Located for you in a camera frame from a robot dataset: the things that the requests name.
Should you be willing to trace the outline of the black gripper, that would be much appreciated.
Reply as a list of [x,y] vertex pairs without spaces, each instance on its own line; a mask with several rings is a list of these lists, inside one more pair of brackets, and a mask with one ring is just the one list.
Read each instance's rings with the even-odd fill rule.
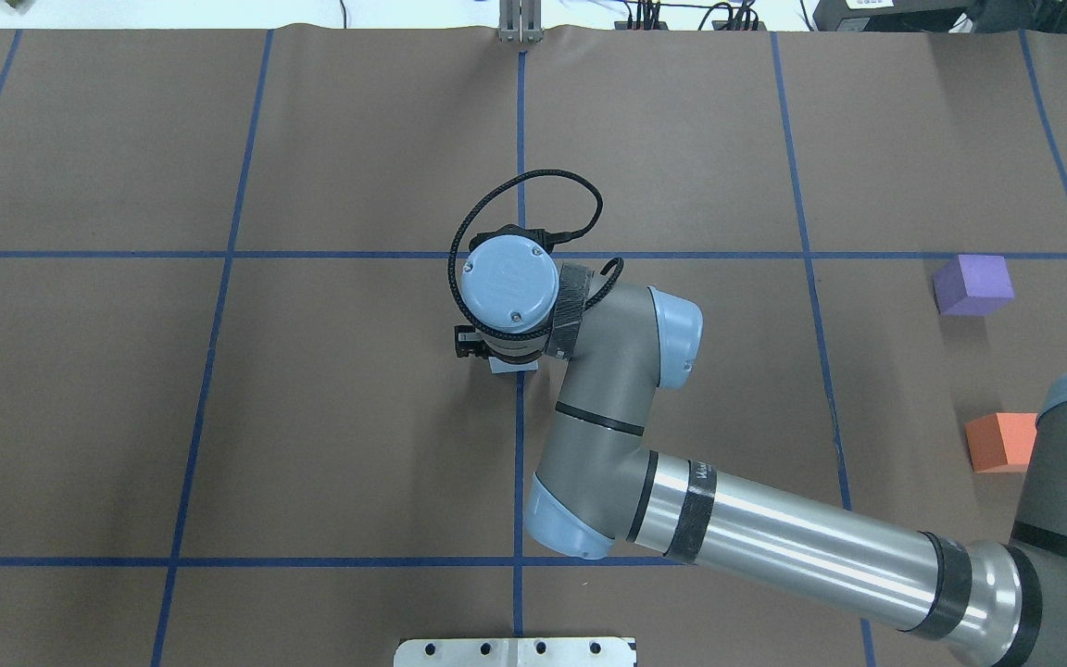
[[459,359],[488,358],[488,345],[474,325],[453,325],[453,351]]

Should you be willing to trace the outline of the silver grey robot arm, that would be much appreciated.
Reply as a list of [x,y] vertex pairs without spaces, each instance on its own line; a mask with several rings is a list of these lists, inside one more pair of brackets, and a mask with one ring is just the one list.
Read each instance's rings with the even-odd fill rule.
[[556,263],[563,233],[483,233],[450,245],[461,358],[563,359],[524,528],[563,556],[622,540],[833,605],[947,646],[970,666],[1067,666],[1067,374],[1035,419],[1007,542],[911,531],[643,443],[658,390],[686,383],[703,333],[692,301]]

